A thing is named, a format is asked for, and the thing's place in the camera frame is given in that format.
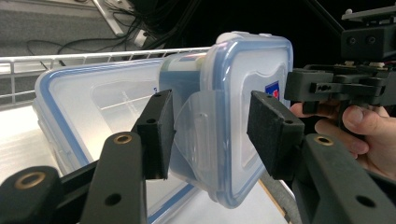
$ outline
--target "human hand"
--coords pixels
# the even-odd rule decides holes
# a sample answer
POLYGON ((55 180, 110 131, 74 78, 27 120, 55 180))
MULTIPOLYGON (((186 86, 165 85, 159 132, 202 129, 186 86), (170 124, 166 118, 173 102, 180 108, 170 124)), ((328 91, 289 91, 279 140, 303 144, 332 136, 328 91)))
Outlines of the human hand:
MULTIPOLYGON (((317 133, 338 138, 363 168, 396 180, 396 118, 390 118, 384 107, 348 107, 342 117, 344 125, 351 132, 364 135, 361 140, 335 125, 338 108, 335 101, 319 104, 316 115, 326 119, 315 125, 317 133)), ((303 114, 302 103, 294 104, 290 111, 299 118, 314 116, 303 114)))

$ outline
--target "clear plastic container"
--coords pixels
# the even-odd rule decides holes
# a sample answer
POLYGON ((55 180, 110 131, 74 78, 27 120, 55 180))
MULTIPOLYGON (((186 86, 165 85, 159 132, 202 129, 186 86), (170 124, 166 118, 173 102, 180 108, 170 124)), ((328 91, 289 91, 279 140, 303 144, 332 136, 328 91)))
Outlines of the clear plastic container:
MULTIPOLYGON (((111 134, 131 131, 158 90, 162 61, 68 66, 39 77, 34 109, 64 175, 98 160, 111 134)), ((195 190, 172 174, 147 181, 149 222, 172 214, 195 190)))
POLYGON ((160 71, 160 90, 172 89, 174 115, 189 97, 200 90, 201 66, 206 52, 179 53, 166 57, 160 71))
POLYGON ((184 74, 173 71, 191 85, 166 82, 168 88, 183 92, 174 107, 177 133, 170 166, 213 201, 235 208, 265 170, 247 135, 250 93, 266 91, 290 106, 283 96, 292 46, 284 37, 241 32, 223 34, 217 42, 200 68, 184 74))

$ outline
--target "screw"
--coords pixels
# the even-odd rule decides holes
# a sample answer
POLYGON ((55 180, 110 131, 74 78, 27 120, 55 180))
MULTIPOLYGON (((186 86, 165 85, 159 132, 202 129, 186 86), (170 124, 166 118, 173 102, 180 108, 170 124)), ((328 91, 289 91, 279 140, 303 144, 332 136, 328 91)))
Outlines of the screw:
POLYGON ((375 43, 375 37, 373 37, 372 35, 367 36, 366 42, 367 42, 367 44, 374 44, 375 43))
POLYGON ((350 38, 347 40, 347 43, 348 43, 348 45, 354 45, 354 44, 356 44, 356 39, 355 39, 355 37, 350 37, 350 38))

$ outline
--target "wire shelf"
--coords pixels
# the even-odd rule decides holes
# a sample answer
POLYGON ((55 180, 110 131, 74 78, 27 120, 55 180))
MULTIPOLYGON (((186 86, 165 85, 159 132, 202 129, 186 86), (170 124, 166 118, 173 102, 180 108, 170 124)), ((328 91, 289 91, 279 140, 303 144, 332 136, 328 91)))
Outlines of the wire shelf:
POLYGON ((174 53, 209 48, 153 49, 124 52, 23 56, 0 58, 0 110, 29 105, 35 99, 35 81, 44 72, 64 66, 163 58, 174 53))

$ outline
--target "screw hole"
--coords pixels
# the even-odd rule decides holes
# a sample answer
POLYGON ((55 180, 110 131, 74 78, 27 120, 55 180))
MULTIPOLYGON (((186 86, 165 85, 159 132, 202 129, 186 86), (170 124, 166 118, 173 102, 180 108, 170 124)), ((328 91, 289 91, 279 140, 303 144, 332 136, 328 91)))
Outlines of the screw hole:
POLYGON ((320 91, 326 91, 326 90, 329 90, 330 89, 330 86, 319 86, 318 87, 318 90, 320 90, 320 91))
POLYGON ((319 144, 322 144, 323 146, 332 146, 333 142, 331 139, 323 137, 323 136, 318 136, 315 138, 315 141, 317 141, 319 144))
POLYGON ((371 44, 371 45, 374 44, 375 43, 375 37, 372 36, 372 35, 367 36, 366 42, 367 42, 367 44, 371 44))
POLYGON ((132 136, 128 134, 122 134, 114 138, 114 143, 116 144, 126 144, 132 140, 132 136))
POLYGON ((156 121, 155 119, 148 119, 148 120, 146 120, 147 123, 155 123, 155 121, 156 121))
POLYGON ((358 195, 356 197, 356 200, 358 200, 358 202, 363 204, 364 206, 375 207, 375 203, 371 199, 369 199, 367 197, 358 195))
POLYGON ((15 188, 16 189, 29 189, 32 188, 41 181, 43 181, 46 177, 46 174, 44 172, 32 172, 27 175, 23 175, 18 180, 15 182, 15 188))
POLYGON ((322 142, 322 143, 330 143, 329 139, 324 138, 324 137, 320 137, 318 140, 319 140, 320 142, 322 142))
POLYGON ((114 206, 121 201, 121 196, 118 193, 112 194, 105 199, 105 205, 114 206))
POLYGON ((356 44, 356 39, 354 37, 350 37, 347 40, 347 43, 348 43, 348 45, 354 45, 354 44, 356 44))

